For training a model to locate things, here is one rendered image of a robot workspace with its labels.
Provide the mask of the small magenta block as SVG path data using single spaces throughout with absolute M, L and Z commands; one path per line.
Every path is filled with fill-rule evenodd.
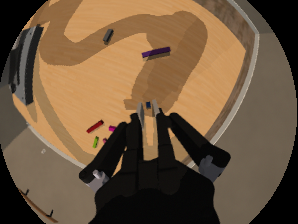
M 114 131 L 116 127 L 114 126 L 109 126 L 109 131 Z

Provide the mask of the dark red rod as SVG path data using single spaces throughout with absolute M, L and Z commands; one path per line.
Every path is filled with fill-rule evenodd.
M 99 126 L 101 126 L 104 122 L 102 120 L 100 120 L 98 123 L 96 123 L 95 125 L 93 125 L 92 127 L 90 127 L 87 130 L 87 133 L 92 132 L 93 130 L 95 130 L 96 128 L 98 128 Z

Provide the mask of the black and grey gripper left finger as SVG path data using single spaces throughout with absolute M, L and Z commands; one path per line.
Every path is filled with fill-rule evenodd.
M 93 161 L 79 173 L 79 178 L 95 193 L 113 176 L 123 154 L 117 191 L 125 198 L 138 194 L 138 160 L 144 160 L 142 102 L 138 102 L 137 110 L 130 114 L 130 118 L 131 123 L 124 121 L 118 124 Z

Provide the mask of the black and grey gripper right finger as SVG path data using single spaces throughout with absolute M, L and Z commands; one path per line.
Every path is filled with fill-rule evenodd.
M 199 167 L 200 174 L 214 183 L 229 163 L 230 154 L 211 144 L 178 113 L 173 112 L 166 116 L 162 108 L 158 108 L 156 99 L 152 102 L 157 122 L 158 176 L 161 192 L 171 196 L 176 194 L 180 187 L 179 172 L 168 128 Z

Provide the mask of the purple rod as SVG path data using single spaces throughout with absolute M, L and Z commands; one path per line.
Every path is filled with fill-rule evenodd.
M 170 52 L 170 51 L 171 51 L 170 47 L 159 48 L 159 49 L 143 52 L 142 56 L 143 56 L 143 58 L 145 58 L 145 57 L 148 57 L 148 56 L 157 55 L 157 54 L 161 54 L 161 53 L 166 53 L 166 52 Z

